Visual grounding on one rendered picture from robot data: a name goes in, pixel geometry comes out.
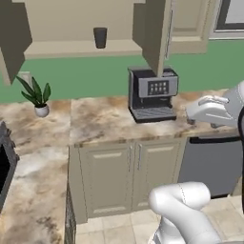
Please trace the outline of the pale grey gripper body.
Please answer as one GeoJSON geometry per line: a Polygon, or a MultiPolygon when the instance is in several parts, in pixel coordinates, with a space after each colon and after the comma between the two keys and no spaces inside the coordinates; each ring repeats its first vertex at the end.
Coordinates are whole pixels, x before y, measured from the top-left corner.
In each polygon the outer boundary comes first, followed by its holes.
{"type": "Polygon", "coordinates": [[[236,127],[237,119],[228,113],[226,105],[230,100],[217,95],[205,95],[186,106],[187,119],[214,123],[222,126],[236,127]]]}

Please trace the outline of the beige base cabinet door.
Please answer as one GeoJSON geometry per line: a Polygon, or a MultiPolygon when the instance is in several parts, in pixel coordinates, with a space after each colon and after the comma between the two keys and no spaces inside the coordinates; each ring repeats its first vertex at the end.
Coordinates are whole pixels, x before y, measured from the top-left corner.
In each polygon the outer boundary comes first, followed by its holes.
{"type": "Polygon", "coordinates": [[[88,218],[127,214],[132,207],[130,144],[80,148],[88,218]]]}
{"type": "Polygon", "coordinates": [[[149,208],[148,196],[153,188],[176,183],[186,140],[167,138],[138,141],[135,146],[132,209],[149,208]],[[137,170],[138,144],[142,144],[140,170],[137,170]]]}

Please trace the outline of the dark glass cup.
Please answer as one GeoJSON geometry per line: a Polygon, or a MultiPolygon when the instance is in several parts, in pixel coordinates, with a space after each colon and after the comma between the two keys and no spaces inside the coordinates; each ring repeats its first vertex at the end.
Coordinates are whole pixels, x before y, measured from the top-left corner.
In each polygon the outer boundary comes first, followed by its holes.
{"type": "Polygon", "coordinates": [[[94,42],[95,42],[95,46],[98,49],[106,48],[107,33],[108,33],[107,28],[94,28],[93,29],[94,42]]]}

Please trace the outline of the grey dishwasher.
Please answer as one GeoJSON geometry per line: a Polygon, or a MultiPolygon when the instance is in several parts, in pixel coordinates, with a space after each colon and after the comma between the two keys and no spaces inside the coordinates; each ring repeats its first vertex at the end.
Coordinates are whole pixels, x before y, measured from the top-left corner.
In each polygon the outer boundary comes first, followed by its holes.
{"type": "Polygon", "coordinates": [[[242,174],[241,140],[231,143],[191,144],[189,139],[178,182],[203,182],[209,188],[212,198],[232,193],[242,174]]]}

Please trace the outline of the black and grey coffee machine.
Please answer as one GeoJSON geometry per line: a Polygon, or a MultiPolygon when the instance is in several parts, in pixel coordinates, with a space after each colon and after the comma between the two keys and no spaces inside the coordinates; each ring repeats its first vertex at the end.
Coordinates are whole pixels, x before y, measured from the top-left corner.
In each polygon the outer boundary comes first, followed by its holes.
{"type": "Polygon", "coordinates": [[[128,109],[136,123],[175,120],[172,97],[178,94],[178,75],[171,68],[157,77],[150,68],[129,68],[128,109]]]}

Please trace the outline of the white framed window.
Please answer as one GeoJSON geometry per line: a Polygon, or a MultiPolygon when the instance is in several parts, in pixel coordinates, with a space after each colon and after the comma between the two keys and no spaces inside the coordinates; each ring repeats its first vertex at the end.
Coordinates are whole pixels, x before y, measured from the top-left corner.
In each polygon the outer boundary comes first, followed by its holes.
{"type": "Polygon", "coordinates": [[[211,40],[244,40],[244,0],[216,0],[211,40]]]}

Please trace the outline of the green plant in white pot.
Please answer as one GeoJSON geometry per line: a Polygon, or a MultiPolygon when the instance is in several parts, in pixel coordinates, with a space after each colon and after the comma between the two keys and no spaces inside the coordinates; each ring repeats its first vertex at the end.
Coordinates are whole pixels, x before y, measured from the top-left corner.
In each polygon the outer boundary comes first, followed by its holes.
{"type": "Polygon", "coordinates": [[[34,106],[34,112],[38,117],[46,117],[50,113],[50,107],[47,104],[51,96],[51,86],[49,83],[45,85],[44,90],[41,90],[39,84],[33,77],[29,85],[23,78],[17,76],[17,80],[25,88],[26,91],[21,91],[22,95],[29,100],[34,106]]]}

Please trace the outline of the dark grey stove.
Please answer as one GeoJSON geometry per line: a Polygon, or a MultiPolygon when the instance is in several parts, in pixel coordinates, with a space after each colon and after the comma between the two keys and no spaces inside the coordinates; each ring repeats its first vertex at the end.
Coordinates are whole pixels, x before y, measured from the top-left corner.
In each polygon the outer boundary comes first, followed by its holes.
{"type": "Polygon", "coordinates": [[[15,152],[15,143],[10,138],[11,130],[4,121],[0,121],[0,213],[2,212],[12,181],[19,155],[15,152]]]}

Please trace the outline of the beige closed wall cabinet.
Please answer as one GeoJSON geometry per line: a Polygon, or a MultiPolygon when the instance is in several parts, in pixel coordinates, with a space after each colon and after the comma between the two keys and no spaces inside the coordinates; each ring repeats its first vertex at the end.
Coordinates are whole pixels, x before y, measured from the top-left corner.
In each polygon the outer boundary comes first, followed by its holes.
{"type": "Polygon", "coordinates": [[[175,0],[170,54],[205,53],[217,0],[175,0]]]}

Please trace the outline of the beige wall cabinet door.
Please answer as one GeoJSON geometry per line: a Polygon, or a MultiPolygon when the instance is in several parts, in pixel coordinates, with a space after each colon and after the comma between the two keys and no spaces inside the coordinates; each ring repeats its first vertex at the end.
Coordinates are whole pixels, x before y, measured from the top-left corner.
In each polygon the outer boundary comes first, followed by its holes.
{"type": "Polygon", "coordinates": [[[164,70],[171,9],[174,0],[136,0],[133,5],[132,40],[156,76],[164,70]]]}
{"type": "Polygon", "coordinates": [[[24,0],[0,0],[0,74],[11,85],[32,43],[24,0]]]}

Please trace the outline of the beige open wall cabinet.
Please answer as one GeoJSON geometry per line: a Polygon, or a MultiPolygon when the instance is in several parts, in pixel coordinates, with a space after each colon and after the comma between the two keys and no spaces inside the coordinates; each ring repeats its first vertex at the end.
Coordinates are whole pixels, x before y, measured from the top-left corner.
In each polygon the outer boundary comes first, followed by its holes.
{"type": "Polygon", "coordinates": [[[132,40],[136,0],[24,0],[32,43],[28,59],[137,55],[132,40]],[[95,46],[93,29],[107,28],[105,49],[95,46]]]}

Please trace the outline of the white wall outlet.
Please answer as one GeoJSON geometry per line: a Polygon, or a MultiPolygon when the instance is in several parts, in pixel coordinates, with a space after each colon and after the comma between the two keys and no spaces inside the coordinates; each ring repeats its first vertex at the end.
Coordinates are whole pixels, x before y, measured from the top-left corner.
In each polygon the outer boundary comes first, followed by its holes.
{"type": "Polygon", "coordinates": [[[28,83],[29,85],[31,85],[31,73],[29,71],[20,71],[18,72],[18,76],[20,78],[22,78],[26,83],[28,83]]]}

